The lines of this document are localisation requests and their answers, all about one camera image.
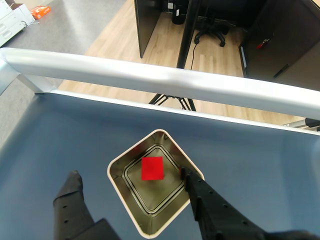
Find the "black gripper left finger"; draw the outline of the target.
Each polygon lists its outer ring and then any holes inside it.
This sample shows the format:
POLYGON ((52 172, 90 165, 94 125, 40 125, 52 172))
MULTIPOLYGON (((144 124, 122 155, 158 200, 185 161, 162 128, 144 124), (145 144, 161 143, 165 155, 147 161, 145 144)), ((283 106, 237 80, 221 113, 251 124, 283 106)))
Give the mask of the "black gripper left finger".
POLYGON ((83 181, 71 171, 53 201, 55 240, 118 240, 120 237, 104 218, 95 222, 86 206, 83 181))

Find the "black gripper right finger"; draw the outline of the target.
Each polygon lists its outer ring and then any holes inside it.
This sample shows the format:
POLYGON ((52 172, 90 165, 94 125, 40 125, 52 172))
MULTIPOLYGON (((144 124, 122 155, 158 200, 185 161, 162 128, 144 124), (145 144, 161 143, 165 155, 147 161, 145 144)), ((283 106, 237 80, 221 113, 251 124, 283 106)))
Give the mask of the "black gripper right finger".
POLYGON ((188 193, 193 216, 204 240, 318 240, 305 231, 267 232, 254 224, 205 180, 188 167, 180 167, 180 179, 188 193))

